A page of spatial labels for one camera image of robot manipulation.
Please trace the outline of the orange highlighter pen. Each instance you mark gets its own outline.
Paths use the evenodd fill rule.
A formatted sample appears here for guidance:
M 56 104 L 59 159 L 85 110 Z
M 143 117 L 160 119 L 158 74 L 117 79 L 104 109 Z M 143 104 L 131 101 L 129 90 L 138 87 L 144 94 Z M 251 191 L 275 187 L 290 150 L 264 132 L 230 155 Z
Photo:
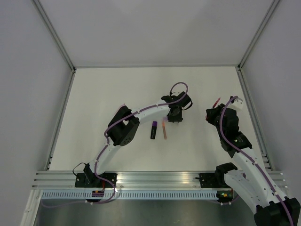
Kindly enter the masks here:
M 166 127 L 165 127 L 165 121 L 164 120 L 162 121 L 161 125 L 162 125 L 164 139 L 167 140 Z

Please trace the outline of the red pen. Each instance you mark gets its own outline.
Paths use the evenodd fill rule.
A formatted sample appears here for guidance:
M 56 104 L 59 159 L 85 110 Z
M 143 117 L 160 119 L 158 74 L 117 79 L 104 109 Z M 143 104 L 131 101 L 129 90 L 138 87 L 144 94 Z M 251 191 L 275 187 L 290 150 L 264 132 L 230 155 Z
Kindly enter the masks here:
M 213 106 L 212 106 L 212 109 L 214 109 L 216 106 L 217 106 L 217 104 L 219 103 L 219 101 L 220 101 L 220 97 L 215 101 L 215 103 L 213 104 Z

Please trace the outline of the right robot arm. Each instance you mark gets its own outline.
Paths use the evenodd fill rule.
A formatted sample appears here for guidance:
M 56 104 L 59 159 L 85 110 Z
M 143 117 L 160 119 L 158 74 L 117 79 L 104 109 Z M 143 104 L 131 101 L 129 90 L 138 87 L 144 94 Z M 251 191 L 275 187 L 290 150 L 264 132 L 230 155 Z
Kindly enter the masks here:
M 234 160 L 216 167 L 215 183 L 237 192 L 252 211 L 256 225 L 296 226 L 300 203 L 289 198 L 259 164 L 252 144 L 239 130 L 236 110 L 224 104 L 209 108 L 206 121 L 216 127 L 222 148 Z

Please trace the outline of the dark purple pen cap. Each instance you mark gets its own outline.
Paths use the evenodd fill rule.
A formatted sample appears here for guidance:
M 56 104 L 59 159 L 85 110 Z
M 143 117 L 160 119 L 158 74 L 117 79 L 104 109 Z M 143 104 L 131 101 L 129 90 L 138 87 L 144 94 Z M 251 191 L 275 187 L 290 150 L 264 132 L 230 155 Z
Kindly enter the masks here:
M 157 125 L 158 125 L 158 122 L 157 122 L 157 121 L 153 121 L 153 122 L 152 122 L 152 126 L 153 126 L 153 127 L 157 127 Z

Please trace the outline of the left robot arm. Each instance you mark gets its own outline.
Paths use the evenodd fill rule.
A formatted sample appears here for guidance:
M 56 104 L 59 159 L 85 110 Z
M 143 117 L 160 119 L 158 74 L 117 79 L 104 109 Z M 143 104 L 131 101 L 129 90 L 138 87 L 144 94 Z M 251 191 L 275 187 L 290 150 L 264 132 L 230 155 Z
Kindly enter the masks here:
M 104 132 L 106 144 L 94 160 L 86 164 L 83 176 L 78 176 L 77 182 L 83 187 L 100 187 L 105 172 L 105 165 L 111 161 L 116 152 L 133 141 L 138 127 L 145 122 L 167 118 L 168 122 L 182 122 L 182 111 L 192 106 L 192 99 L 186 92 L 179 95 L 163 96 L 158 102 L 142 109 L 131 110 L 121 107 Z

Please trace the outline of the black purple-tipped marker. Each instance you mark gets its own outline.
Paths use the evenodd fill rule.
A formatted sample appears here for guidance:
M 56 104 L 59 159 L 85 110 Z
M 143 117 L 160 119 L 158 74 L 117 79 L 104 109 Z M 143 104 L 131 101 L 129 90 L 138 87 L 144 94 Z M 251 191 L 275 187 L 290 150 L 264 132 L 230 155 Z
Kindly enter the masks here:
M 157 133 L 157 127 L 151 126 L 151 133 L 150 133 L 150 139 L 155 139 Z

